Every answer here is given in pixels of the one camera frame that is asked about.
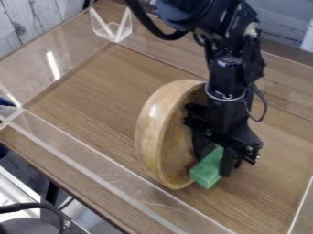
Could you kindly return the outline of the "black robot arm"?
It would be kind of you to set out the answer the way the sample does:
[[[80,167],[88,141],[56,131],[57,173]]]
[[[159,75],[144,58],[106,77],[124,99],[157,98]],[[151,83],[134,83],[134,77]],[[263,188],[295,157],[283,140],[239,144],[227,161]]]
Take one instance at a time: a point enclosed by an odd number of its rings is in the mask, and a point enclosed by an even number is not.
[[[241,162],[256,163],[263,142],[248,128],[255,81],[263,76],[262,29],[258,14],[245,0],[153,0],[157,17],[173,29],[167,34],[151,20],[138,0],[124,0],[137,21],[163,40],[192,34],[204,48],[208,80],[205,104],[184,105],[184,124],[192,130],[195,155],[203,157],[216,144],[223,148],[219,175],[227,176]]]

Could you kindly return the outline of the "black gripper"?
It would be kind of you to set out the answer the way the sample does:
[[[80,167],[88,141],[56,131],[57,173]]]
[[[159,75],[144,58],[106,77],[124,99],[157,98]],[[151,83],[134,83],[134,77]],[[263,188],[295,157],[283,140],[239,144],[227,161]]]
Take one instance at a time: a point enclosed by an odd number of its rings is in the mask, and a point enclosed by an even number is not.
[[[263,143],[248,128],[248,111],[254,89],[243,89],[239,96],[224,99],[221,95],[205,91],[205,104],[184,104],[187,116],[184,125],[192,133],[193,156],[200,161],[219,145],[223,148],[219,174],[228,176],[236,165],[245,161],[256,163]]]

